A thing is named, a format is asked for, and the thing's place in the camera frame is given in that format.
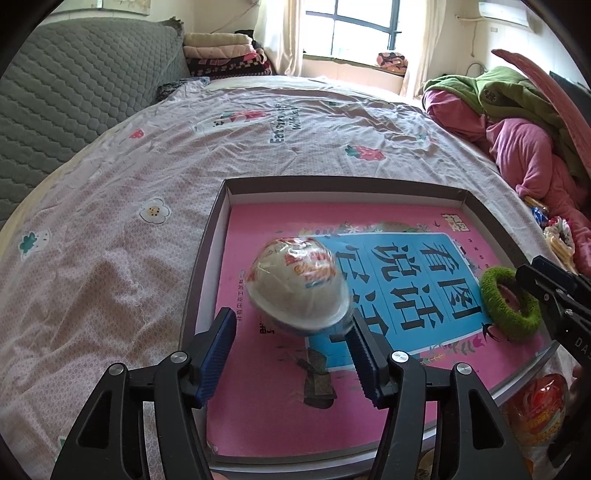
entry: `fuzzy green ring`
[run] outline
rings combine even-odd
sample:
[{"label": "fuzzy green ring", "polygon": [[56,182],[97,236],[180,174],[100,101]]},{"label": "fuzzy green ring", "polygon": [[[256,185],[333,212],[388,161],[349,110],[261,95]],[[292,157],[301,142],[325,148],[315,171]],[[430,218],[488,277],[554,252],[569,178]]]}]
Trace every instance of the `fuzzy green ring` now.
[{"label": "fuzzy green ring", "polygon": [[[499,284],[509,288],[519,301],[519,312],[507,305]],[[480,279],[482,301],[492,321],[510,340],[525,340],[540,327],[542,314],[535,297],[517,285],[513,268],[492,267]]]}]

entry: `green jacket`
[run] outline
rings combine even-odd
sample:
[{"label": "green jacket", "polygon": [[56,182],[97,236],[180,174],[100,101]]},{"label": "green jacket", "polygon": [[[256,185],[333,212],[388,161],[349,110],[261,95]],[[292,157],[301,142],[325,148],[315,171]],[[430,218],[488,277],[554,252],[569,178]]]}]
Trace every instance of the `green jacket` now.
[{"label": "green jacket", "polygon": [[425,92],[431,89],[455,94],[476,113],[484,113],[491,121],[525,118],[543,128],[554,140],[556,154],[567,164],[570,174],[582,185],[589,186],[589,175],[564,121],[546,97],[521,73],[508,67],[495,67],[477,78],[445,75],[425,84]]}]

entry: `white curtain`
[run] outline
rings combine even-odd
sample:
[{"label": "white curtain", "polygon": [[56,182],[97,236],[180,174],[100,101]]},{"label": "white curtain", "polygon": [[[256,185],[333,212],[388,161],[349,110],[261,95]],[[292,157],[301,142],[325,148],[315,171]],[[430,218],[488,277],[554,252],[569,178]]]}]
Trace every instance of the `white curtain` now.
[{"label": "white curtain", "polygon": [[427,80],[427,70],[431,65],[433,52],[439,40],[445,19],[446,0],[413,0],[414,28],[401,30],[405,35],[405,51],[408,69],[402,83],[400,95],[417,98],[421,87]]},{"label": "white curtain", "polygon": [[278,74],[301,74],[304,14],[304,0],[261,0],[254,35]]}]

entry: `pillow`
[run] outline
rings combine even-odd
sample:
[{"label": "pillow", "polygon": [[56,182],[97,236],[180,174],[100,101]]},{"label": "pillow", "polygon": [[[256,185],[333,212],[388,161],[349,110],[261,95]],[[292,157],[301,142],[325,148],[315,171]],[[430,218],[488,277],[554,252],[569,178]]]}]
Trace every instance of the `pillow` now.
[{"label": "pillow", "polygon": [[550,76],[560,85],[583,114],[587,123],[591,125],[591,90],[580,83],[571,82],[557,73],[550,72]]}]

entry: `screw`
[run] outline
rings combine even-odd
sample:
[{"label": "screw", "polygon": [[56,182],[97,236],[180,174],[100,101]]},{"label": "screw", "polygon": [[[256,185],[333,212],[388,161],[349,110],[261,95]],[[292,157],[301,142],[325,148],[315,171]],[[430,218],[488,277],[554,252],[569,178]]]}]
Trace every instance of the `screw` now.
[{"label": "screw", "polygon": [[470,375],[472,373],[472,367],[468,364],[457,364],[456,368],[462,375]]},{"label": "screw", "polygon": [[116,377],[123,371],[123,365],[121,364],[113,364],[109,367],[109,375],[113,375]]},{"label": "screw", "polygon": [[408,354],[406,352],[394,352],[392,354],[392,360],[394,360],[398,364],[403,364],[404,362],[408,362]]},{"label": "screw", "polygon": [[182,364],[187,359],[187,354],[185,352],[174,352],[170,356],[170,360],[174,364]]}]

